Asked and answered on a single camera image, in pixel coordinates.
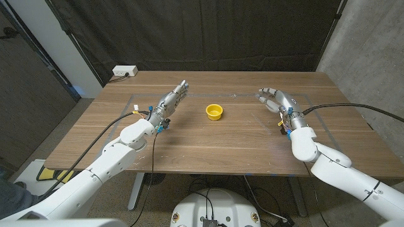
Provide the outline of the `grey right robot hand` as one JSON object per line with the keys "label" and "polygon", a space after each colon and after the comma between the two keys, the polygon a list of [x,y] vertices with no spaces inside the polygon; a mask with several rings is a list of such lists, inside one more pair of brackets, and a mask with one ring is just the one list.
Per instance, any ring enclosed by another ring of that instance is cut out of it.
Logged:
{"label": "grey right robot hand", "polygon": [[273,113],[279,114],[286,131],[293,131],[308,124],[296,99],[288,93],[273,88],[261,88],[255,97]]}

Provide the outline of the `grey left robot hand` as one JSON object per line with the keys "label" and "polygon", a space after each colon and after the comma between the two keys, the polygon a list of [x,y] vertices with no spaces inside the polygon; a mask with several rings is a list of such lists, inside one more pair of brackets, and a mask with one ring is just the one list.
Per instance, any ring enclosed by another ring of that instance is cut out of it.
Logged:
{"label": "grey left robot hand", "polygon": [[186,80],[183,80],[172,91],[161,97],[148,118],[154,127],[157,127],[175,112],[177,106],[187,96],[188,86]]}

